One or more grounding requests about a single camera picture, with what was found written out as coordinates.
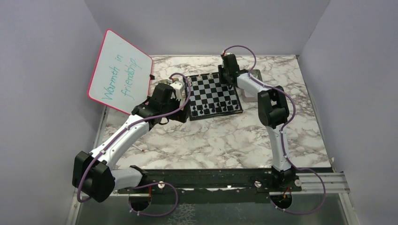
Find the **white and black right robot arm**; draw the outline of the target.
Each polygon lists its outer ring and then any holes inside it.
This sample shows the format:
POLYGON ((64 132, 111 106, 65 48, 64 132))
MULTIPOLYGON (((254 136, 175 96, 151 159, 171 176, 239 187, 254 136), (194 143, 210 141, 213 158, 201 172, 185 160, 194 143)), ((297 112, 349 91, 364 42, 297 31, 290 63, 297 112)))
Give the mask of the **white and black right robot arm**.
POLYGON ((222 83, 242 89, 257 99, 258 117, 268 131, 272 150, 271 186, 282 191, 296 179, 296 170, 288 159, 288 144, 284 126, 290 111, 281 86, 265 85, 249 70, 240 69, 234 54, 223 53, 218 66, 222 83))

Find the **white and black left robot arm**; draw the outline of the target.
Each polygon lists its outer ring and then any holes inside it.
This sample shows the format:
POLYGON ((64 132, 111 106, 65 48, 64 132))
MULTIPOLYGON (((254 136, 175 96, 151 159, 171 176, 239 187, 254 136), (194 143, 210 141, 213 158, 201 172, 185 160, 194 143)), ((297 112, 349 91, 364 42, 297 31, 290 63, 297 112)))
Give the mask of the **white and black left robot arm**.
POLYGON ((110 138, 89 153, 79 152, 74 159, 72 185, 77 188, 78 201, 105 201, 114 191, 132 188, 143 192, 147 188, 144 172, 134 166, 115 169, 123 154, 163 118, 187 121, 189 100, 183 98, 187 87, 181 81, 159 83, 147 100, 132 110, 131 115, 110 138))

